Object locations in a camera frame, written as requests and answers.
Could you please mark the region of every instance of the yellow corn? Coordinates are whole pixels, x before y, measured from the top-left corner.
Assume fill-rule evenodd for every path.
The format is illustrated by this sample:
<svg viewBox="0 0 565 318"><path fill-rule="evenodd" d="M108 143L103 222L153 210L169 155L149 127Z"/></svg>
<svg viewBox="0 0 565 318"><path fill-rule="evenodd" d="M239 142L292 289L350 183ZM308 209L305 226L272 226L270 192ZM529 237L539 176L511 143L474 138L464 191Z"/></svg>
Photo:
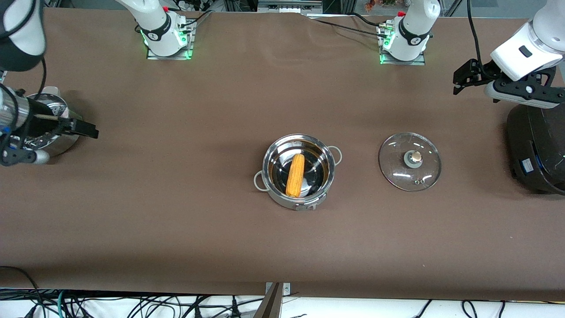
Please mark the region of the yellow corn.
<svg viewBox="0 0 565 318"><path fill-rule="evenodd" d="M286 195L291 197L299 197L302 190L302 179L304 177L304 155L295 154L290 164L288 172L288 180L286 180Z"/></svg>

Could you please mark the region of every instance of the stainless steel pot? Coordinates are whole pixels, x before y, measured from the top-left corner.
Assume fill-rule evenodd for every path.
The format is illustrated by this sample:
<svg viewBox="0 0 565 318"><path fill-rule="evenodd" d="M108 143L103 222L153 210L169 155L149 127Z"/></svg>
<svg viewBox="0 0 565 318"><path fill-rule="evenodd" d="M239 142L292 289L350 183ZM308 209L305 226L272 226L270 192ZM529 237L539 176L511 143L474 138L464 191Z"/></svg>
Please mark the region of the stainless steel pot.
<svg viewBox="0 0 565 318"><path fill-rule="evenodd" d="M35 95L37 94L33 94L28 97L34 98ZM47 105L55 116L82 120L82 116L72 111L67 102L58 95L45 93L44 90L37 101ZM47 132L36 138L26 138L24 146L33 150L44 150L53 157L67 151L78 138L78 135L53 135L50 132Z"/></svg>
<svg viewBox="0 0 565 318"><path fill-rule="evenodd" d="M340 154L335 161L330 149ZM304 177L299 197L286 195L286 181L292 159L296 154L305 157ZM263 159L263 169L255 174L253 183L280 205L297 211L314 210L322 203L332 185L336 166L341 162L341 150L326 146L320 140L302 134L288 135L275 141ZM262 176L265 189L257 185L257 177Z"/></svg>

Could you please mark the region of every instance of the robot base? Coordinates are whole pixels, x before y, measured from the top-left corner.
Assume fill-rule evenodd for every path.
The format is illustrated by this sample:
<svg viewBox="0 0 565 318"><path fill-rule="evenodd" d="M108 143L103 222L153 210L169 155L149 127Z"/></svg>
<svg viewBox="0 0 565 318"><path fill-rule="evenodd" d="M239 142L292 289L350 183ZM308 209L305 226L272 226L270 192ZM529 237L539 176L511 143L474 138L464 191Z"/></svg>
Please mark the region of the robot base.
<svg viewBox="0 0 565 318"><path fill-rule="evenodd" d="M192 59L197 22L194 22L194 19L187 19L186 23L187 24L191 23L191 24L185 27L185 32L187 33L185 35L180 35L180 38L183 41L186 41L186 45L183 48L181 48L177 53L173 55L163 57L153 53L153 51L151 51L147 46L147 43L145 43L145 46L147 46L147 59L158 59L158 60L169 59L174 61L184 61L187 59Z"/></svg>
<svg viewBox="0 0 565 318"><path fill-rule="evenodd" d="M418 55L417 58L415 58L411 61L401 61L397 58L394 58L387 50L385 50L383 48L385 42L389 41L390 38L392 36L394 36L394 34L391 33L392 24L388 23L388 22L391 22L391 20L388 20L386 24L381 23L381 26L376 28L378 34L387 35L387 37L384 37L384 38L379 37L379 52L380 52L380 62L381 62L381 64L419 65L419 66L425 65L424 52L420 53L420 55Z"/></svg>

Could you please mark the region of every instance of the white floor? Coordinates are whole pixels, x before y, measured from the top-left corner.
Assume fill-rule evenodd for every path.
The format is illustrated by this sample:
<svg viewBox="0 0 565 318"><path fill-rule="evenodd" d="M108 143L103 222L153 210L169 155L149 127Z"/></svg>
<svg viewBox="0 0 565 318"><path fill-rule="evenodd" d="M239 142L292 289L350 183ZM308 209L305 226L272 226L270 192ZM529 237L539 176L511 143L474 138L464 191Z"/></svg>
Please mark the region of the white floor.
<svg viewBox="0 0 565 318"><path fill-rule="evenodd" d="M238 302L258 299L259 296L238 296ZM194 297L180 297L182 303L191 303ZM202 304L221 304L231 306L231 296L214 296ZM260 302L240 306L242 318L251 318L253 312L259 307ZM400 299L347 299L347 298L307 298L286 297L283 300L281 318L296 318L304 315L305 318L414 318L419 314L426 300L400 300ZM122 299L112 301L93 300L84 303L84 308L94 318L120 317L126 318L132 308L139 304L135 299ZM473 302L478 318L497 318L501 307L499 302ZM0 318L23 317L32 308L30 300L0 301ZM221 309L201 309L204 318L211 318L219 313ZM230 312L219 316L229 317ZM138 313L135 317L144 318L147 315L146 308L143 314ZM178 317L181 312L167 307L159 307L152 315L153 318ZM43 317L41 310L36 310L35 318ZM48 311L49 318L58 318L58 315ZM461 309L461 302L456 300L434 300L429 305L424 318L465 318ZM502 314L503 318L563 318L565 317L565 305L541 304L541 303L506 303Z"/></svg>

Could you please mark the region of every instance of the glass pot lid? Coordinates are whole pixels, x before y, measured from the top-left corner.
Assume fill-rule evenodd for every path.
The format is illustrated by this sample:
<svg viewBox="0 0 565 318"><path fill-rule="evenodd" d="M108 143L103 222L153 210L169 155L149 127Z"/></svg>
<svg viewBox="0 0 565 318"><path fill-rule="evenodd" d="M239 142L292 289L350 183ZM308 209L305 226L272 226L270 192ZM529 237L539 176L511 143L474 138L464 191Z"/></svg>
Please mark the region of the glass pot lid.
<svg viewBox="0 0 565 318"><path fill-rule="evenodd" d="M379 150L379 166L390 183L409 192L430 188L441 173L436 146L413 132L388 137Z"/></svg>

